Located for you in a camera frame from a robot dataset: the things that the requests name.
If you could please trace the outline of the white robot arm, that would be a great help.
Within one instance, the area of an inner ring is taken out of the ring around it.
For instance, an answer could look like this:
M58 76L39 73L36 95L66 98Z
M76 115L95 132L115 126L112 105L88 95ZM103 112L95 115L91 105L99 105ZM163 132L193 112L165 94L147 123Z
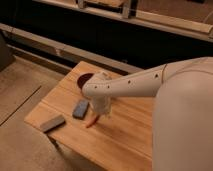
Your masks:
M102 112L111 97L153 97L152 171L213 171L213 57L163 64L82 86Z

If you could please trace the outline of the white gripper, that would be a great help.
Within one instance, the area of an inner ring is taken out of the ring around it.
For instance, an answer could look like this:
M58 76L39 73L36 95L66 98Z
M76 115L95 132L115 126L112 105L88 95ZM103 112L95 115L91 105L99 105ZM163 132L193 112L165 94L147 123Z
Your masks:
M109 97L93 97L90 105L95 114L108 115L111 111L111 99Z

